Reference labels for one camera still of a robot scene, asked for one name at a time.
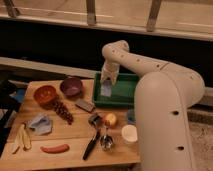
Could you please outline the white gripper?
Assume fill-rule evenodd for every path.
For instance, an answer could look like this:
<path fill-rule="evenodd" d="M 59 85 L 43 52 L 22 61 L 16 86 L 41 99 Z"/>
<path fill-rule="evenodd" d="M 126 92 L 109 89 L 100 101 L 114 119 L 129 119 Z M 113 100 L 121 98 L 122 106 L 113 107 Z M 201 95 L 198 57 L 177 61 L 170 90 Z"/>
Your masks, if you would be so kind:
<path fill-rule="evenodd" d="M 103 82 L 107 78 L 110 78 L 111 84 L 114 86 L 116 84 L 116 81 L 117 81 L 119 68 L 120 68 L 119 64 L 117 64 L 115 62 L 111 62 L 109 60 L 106 60 L 103 64 L 103 67 L 102 67 L 102 70 L 101 70 L 100 81 Z"/>

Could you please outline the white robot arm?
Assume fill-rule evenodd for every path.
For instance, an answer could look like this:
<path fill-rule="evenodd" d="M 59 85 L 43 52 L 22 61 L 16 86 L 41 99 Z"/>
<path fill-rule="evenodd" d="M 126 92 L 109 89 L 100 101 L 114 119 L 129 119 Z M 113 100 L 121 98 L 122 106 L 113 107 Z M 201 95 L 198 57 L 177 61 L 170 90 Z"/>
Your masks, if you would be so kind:
<path fill-rule="evenodd" d="M 140 77 L 134 110 L 142 171 L 196 171 L 187 109 L 205 92 L 202 76 L 184 66 L 133 54 L 126 41 L 108 43 L 103 81 L 117 80 L 125 67 Z"/>

